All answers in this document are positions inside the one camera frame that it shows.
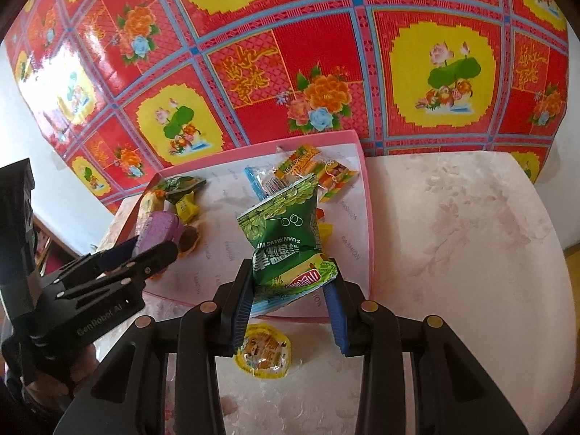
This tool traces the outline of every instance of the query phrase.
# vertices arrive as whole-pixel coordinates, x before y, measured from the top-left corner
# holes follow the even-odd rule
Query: person's hand
[[[98,365],[95,346],[91,344],[85,347],[78,360],[70,368],[71,379],[75,384],[74,395],[80,391]],[[69,394],[69,388],[65,384],[44,373],[39,373],[37,380],[26,386],[26,390],[36,402],[53,410],[60,408],[56,398]]]

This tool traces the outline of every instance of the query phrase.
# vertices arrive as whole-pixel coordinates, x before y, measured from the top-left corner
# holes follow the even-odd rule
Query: floral tablecloth
[[[6,38],[39,128],[110,210],[156,171],[300,133],[510,152],[566,111],[553,0],[29,0]]]

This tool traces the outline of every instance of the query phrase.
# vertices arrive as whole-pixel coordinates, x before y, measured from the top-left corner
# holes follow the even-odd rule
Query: candy wrapper
[[[333,229],[334,227],[332,224],[322,223],[318,225],[318,234],[320,235],[320,242],[323,244],[323,246],[330,239]]]
[[[193,191],[183,195],[182,198],[175,204],[179,219],[182,223],[189,224],[199,215],[199,206],[195,204]]]
[[[358,173],[349,170],[343,164],[326,157],[317,148],[305,144],[301,145],[285,162],[274,172],[278,179],[285,179],[292,183],[292,177],[304,178],[313,173],[318,185],[323,189],[320,202],[332,199]]]
[[[179,257],[185,257],[191,253],[199,242],[199,228],[201,222],[196,221],[191,225],[186,225],[183,228],[182,235],[178,241]]]
[[[163,196],[156,194],[155,191],[146,191],[143,194],[135,222],[135,235],[140,235],[143,232],[143,228],[153,212],[163,211],[163,203],[165,203]]]
[[[254,247],[251,316],[272,312],[336,278],[336,265],[323,254],[318,235],[317,184],[308,175],[239,216]]]
[[[260,201],[290,186],[288,180],[286,178],[278,178],[274,174],[275,171],[274,168],[267,166],[246,167],[244,169],[250,186]]]
[[[291,361],[290,340],[271,325],[250,324],[234,360],[252,376],[264,379],[284,377]]]
[[[198,191],[206,183],[207,180],[204,178],[177,176],[159,183],[156,186],[156,194],[172,204],[177,204],[186,194]]]
[[[133,257],[164,241],[176,244],[182,235],[184,225],[179,218],[168,211],[153,211],[145,223],[133,248]]]

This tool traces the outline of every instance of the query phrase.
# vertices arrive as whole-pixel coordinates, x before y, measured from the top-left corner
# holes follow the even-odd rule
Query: barcode
[[[268,196],[272,196],[273,194],[276,194],[277,192],[282,191],[289,186],[290,184],[288,181],[282,178],[278,178],[277,176],[272,176],[268,179],[268,181],[264,182],[262,188],[264,188],[264,191],[268,193]]]

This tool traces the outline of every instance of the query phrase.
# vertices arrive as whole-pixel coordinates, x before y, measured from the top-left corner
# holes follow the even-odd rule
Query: green snack bag
[[[309,174],[239,216],[255,248],[251,315],[285,306],[336,277],[336,265],[323,254],[318,236],[317,187]]]

